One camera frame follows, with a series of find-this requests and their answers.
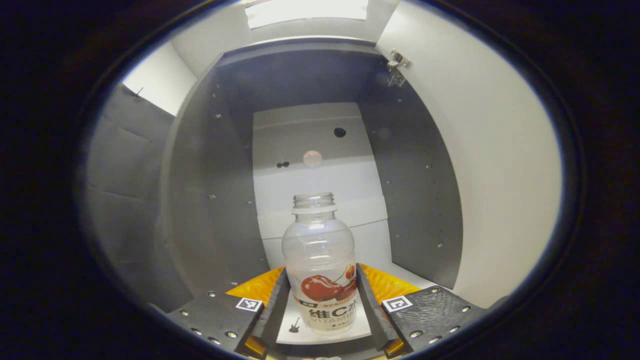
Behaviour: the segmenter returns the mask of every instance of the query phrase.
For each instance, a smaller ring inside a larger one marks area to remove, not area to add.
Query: black hole
[[[335,129],[333,129],[333,134],[337,138],[344,138],[344,135],[347,135],[347,131],[341,127],[336,127]]]

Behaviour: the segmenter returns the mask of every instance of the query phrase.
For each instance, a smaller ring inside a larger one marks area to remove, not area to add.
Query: bottle neck
[[[315,214],[296,214],[296,222],[302,224],[316,224],[320,222],[327,222],[335,218],[334,211],[325,211],[324,213]]]

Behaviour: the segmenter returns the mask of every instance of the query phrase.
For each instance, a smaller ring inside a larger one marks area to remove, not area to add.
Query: white platform
[[[296,301],[293,299],[293,293],[289,292],[289,300],[287,301],[287,307],[282,317],[282,325],[280,326],[280,332],[278,333],[279,344],[289,345],[316,345],[316,344],[329,344],[342,341],[355,340],[365,338],[371,335],[371,328],[369,328],[369,322],[367,321],[367,315],[364,313],[364,307],[360,300],[360,293],[356,295],[356,320],[353,327],[347,332],[343,332],[338,335],[318,335],[311,331],[302,319],[298,320],[298,332],[291,332],[291,326],[296,323],[296,320],[300,317],[298,308],[296,307]]]

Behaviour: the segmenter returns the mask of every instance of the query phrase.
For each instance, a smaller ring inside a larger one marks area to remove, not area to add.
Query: yellow surface
[[[273,291],[273,287],[275,286],[282,269],[284,269],[284,266],[275,268],[262,275],[258,275],[253,279],[243,282],[235,288],[227,291],[226,294],[237,297],[246,297],[253,300],[261,300],[266,307],[269,305],[271,292]]]
[[[264,355],[264,351],[267,348],[258,340],[255,336],[251,335],[247,338],[246,343],[244,343],[246,348],[253,352],[253,355],[257,355],[259,359],[261,359]]]
[[[396,356],[402,355],[405,352],[406,350],[404,349],[404,343],[402,342],[401,338],[398,338],[391,344],[387,345],[387,348],[385,349],[385,355],[387,359],[392,359]]]
[[[392,299],[421,290],[417,286],[411,285],[406,281],[400,280],[393,275],[389,275],[371,266],[364,264],[360,264],[360,266],[367,276],[373,295],[379,304],[382,303],[382,300]]]
[[[380,304],[382,300],[392,299],[401,295],[414,293],[420,291],[417,286],[400,280],[393,275],[389,275],[386,272],[382,272],[371,266],[360,264],[364,274],[369,280],[371,290],[376,300]],[[284,269],[283,266],[266,272],[262,275],[256,276],[253,279],[244,282],[235,288],[227,291],[228,295],[237,297],[246,297],[248,299],[261,300],[265,306],[269,305],[269,298],[273,291],[280,273]]]

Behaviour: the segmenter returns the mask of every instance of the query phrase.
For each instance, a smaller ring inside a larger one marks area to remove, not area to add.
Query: bottle label
[[[287,268],[300,316],[320,331],[339,330],[355,321],[355,261],[319,271]]]

